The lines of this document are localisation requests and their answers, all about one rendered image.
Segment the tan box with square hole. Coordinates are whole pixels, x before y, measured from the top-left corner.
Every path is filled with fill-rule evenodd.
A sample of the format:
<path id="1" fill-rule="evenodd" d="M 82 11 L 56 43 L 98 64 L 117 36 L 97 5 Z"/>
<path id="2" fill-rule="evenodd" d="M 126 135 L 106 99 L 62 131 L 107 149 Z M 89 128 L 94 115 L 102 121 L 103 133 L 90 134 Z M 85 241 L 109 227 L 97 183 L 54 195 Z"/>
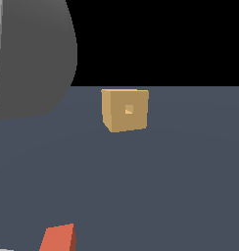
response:
<path id="1" fill-rule="evenodd" d="M 148 90 L 102 89 L 103 123 L 110 132 L 147 127 Z"/>

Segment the orange red peg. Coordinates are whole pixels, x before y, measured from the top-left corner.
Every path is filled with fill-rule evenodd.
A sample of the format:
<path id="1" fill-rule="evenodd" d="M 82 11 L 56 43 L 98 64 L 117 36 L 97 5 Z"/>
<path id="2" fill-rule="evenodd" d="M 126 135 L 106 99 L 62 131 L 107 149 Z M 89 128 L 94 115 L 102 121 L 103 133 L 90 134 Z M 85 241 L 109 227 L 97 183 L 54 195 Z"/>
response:
<path id="1" fill-rule="evenodd" d="M 75 251 L 74 224 L 47 227 L 39 251 Z"/>

